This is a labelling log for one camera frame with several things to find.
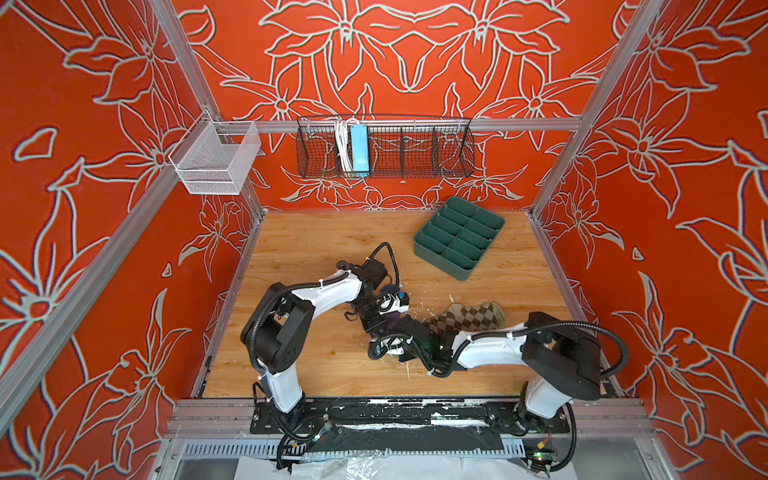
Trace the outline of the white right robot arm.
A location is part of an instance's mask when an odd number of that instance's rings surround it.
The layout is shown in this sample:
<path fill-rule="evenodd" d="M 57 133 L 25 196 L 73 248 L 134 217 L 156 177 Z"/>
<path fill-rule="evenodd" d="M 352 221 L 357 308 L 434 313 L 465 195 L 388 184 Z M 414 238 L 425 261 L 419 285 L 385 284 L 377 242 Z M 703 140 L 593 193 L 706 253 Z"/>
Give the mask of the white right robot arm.
<path fill-rule="evenodd" d="M 448 378 L 457 372 L 495 365 L 522 365 L 535 379 L 522 390 L 520 415 L 554 418 L 572 400 L 591 401 L 601 394 L 601 345 L 573 321 L 543 312 L 512 328 L 437 334 L 404 317 L 392 332 L 373 339 L 368 355 L 419 360 L 427 373 Z"/>

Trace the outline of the purple sock with yellow cuff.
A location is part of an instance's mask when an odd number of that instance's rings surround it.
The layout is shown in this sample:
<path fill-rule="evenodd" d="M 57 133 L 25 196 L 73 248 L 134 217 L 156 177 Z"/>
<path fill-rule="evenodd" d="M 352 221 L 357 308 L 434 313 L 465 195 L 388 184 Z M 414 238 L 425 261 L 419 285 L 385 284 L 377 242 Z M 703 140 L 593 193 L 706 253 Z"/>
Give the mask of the purple sock with yellow cuff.
<path fill-rule="evenodd" d="M 382 314 L 382 313 L 380 313 L 383 316 L 384 320 L 385 320 L 382 333 L 383 334 L 393 333 L 395 328 L 396 328 L 396 326 L 397 326 L 397 324 L 400 322 L 400 319 L 405 314 L 407 314 L 407 313 L 403 313 L 403 314 L 400 314 L 400 313 Z"/>

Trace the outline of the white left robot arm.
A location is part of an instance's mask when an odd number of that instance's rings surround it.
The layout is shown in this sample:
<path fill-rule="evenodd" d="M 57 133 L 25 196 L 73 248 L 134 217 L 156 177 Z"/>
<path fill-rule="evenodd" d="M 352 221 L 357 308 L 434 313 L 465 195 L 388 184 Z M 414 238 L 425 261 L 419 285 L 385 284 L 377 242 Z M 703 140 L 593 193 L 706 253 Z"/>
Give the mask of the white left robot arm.
<path fill-rule="evenodd" d="M 408 312 L 408 295 L 396 282 L 385 284 L 388 276 L 377 260 L 361 265 L 341 261 L 326 278 L 294 285 L 277 282 L 267 289 L 240 339 L 267 398 L 280 413 L 291 413 L 304 397 L 295 364 L 313 320 L 348 304 L 352 317 L 376 338 Z"/>

